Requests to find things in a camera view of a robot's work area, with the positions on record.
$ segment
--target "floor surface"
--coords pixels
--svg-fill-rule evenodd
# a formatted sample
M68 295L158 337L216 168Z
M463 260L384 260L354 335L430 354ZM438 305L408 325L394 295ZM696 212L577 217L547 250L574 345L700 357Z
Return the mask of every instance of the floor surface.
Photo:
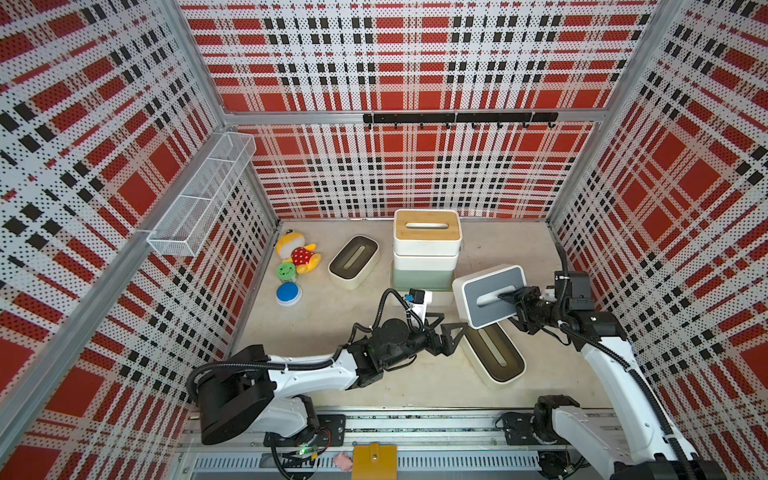
M299 277L303 291L299 304L282 307L275 298L280 281L274 270L280 259L273 253L236 351L262 343L268 355L331 353L347 341L354 322L366 326L373 322L379 298L389 286L392 221L289 221L282 228L303 233L307 241L316 243L323 260L314 271ZM467 221L462 230L464 244L456 276L501 263L518 264L528 285L544 289L560 269L544 223ZM382 258L360 287L344 290L330 280L328 263L358 234L376 240ZM446 323L458 322L455 304L430 310L444 312ZM402 308L388 302L383 319L393 317L403 319ZM560 345L544 333L529 336L506 320L501 325L527 363L525 373L503 389L487 387L459 348L450 357L420 353L413 365L386 373L364 389L326 390L310 396L316 406L531 408L540 395L565 394L582 407L611 407L598 378L573 346Z

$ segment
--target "red plaid panel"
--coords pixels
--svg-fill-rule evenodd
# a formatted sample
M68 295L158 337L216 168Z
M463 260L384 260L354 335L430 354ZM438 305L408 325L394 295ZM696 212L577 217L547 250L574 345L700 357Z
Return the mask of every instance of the red plaid panel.
M151 254L0 478L163 478L195 408L184 382L229 348L265 225L240 180L202 253Z
M591 124L241 127L282 218L391 216L452 208L545 218Z
M557 222L700 454L768 474L768 5L687 2Z
M0 397L213 129L158 2L0 5ZM241 184L196 259L150 256L0 478L162 478L266 232Z
M603 107L657 4L180 3L231 111Z

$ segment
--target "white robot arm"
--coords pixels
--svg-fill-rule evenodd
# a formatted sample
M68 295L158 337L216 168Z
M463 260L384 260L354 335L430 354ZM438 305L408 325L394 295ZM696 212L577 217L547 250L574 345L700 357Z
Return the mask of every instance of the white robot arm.
M405 309L405 322L381 323L390 294ZM441 324L442 313L426 312L431 301L432 293L424 290L411 290L404 299L387 289L373 324L355 323L347 343L332 355L268 356L263 346L252 345L227 361L197 367L187 379L187 391L200 407L202 443L224 442L249 427L276 433L295 445L308 442L319 425L312 400L304 394L368 386L384 372L410 365L423 350L435 356L453 354L467 324ZM435 331L437 325L441 333ZM369 336L355 341L358 330Z
M515 305L515 326L530 335L559 329L573 342L601 381L621 423L626 445L616 441L586 411L566 396L540 397L534 434L540 441L565 439L602 478L725 478L715 462L705 462L688 442L641 375L627 335L611 312L597 311L583 272L556 272L559 300L548 300L535 286L503 293Z

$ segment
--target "stuffed toy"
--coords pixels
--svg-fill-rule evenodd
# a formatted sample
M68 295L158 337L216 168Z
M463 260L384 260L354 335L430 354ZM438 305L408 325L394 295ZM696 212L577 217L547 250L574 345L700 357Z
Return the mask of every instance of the stuffed toy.
M317 245L306 245L304 235L293 230L288 230L285 235L277 239L275 251L283 262L292 262L296 265L297 273L308 273L317 267L322 257L314 253Z

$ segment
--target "wire basket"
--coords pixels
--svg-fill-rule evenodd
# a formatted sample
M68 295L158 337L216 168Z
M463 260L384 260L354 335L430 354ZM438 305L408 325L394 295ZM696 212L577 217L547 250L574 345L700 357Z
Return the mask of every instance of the wire basket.
M255 152L252 135L221 135L150 235L152 248L160 255L196 257Z

